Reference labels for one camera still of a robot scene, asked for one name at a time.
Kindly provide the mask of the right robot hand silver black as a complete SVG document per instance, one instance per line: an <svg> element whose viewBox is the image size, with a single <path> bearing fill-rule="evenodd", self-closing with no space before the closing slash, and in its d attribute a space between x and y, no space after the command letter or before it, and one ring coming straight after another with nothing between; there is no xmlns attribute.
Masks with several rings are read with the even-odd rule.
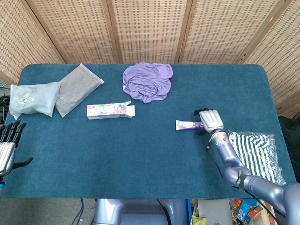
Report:
<svg viewBox="0 0 300 225"><path fill-rule="evenodd" d="M211 134L213 131L223 130L224 124L217 110L202 108L194 111L194 116L196 115L200 117L203 124L203 131L198 132L198 135Z"/></svg>

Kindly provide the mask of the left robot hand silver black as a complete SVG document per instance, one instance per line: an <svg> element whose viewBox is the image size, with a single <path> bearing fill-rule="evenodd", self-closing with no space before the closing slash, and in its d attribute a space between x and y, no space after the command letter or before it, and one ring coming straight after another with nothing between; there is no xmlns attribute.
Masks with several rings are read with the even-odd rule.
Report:
<svg viewBox="0 0 300 225"><path fill-rule="evenodd" d="M0 179L7 176L12 170L25 167L33 160L29 157L23 162L15 162L15 152L18 148L23 129L27 123L20 124L20 120L15 123L0 127Z"/></svg>

